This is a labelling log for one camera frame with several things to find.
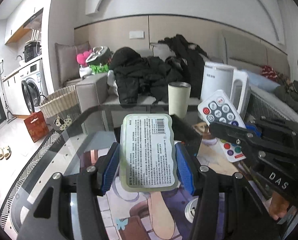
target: green button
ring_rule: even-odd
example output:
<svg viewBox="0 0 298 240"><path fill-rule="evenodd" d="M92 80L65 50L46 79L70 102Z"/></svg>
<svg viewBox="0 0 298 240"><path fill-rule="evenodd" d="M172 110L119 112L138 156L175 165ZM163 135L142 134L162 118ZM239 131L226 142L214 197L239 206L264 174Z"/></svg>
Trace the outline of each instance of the green button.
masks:
<svg viewBox="0 0 298 240"><path fill-rule="evenodd" d="M236 147L236 148L234 149L234 151L235 151L236 153L241 153L241 147Z"/></svg>

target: barcode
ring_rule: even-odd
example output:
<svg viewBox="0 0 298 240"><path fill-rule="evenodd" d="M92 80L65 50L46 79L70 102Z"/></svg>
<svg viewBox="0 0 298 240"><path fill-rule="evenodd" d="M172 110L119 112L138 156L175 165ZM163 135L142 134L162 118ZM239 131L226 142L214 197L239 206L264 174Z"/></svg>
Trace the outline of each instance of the barcode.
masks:
<svg viewBox="0 0 298 240"><path fill-rule="evenodd" d="M157 128L158 134L166 134L164 119L157 119Z"/></svg>

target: blue butterfly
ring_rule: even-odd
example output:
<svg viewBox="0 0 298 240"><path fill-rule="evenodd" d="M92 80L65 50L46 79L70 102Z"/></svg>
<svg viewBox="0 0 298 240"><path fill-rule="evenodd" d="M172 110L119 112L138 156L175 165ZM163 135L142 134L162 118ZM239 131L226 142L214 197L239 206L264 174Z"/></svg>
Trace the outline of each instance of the blue butterfly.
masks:
<svg viewBox="0 0 298 240"><path fill-rule="evenodd" d="M119 230L120 228L122 230L125 229L125 226L128 224L128 219L120 220L119 218L116 218L116 228Z"/></svg>

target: white tile floor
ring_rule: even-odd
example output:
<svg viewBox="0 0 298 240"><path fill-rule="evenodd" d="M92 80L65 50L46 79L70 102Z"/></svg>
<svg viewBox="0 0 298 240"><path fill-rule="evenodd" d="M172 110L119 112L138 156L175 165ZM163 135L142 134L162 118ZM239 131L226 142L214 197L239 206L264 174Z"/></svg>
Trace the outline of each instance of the white tile floor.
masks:
<svg viewBox="0 0 298 240"><path fill-rule="evenodd" d="M32 141L23 119L15 119L0 129L0 148L9 146L12 152L8 160L0 160L0 208L13 182L43 140Z"/></svg>

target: pink plush toy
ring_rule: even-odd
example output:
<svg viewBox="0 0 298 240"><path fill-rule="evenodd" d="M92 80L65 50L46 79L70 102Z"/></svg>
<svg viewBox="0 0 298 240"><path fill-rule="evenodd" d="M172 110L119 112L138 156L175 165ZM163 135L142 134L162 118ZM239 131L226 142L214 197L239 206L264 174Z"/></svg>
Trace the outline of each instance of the pink plush toy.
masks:
<svg viewBox="0 0 298 240"><path fill-rule="evenodd" d="M91 52L92 52L92 49L90 49L89 51L85 51L83 53L80 53L80 54L76 55L76 61L80 64L81 67L87 67L88 66L88 64L85 61L89 57Z"/></svg>

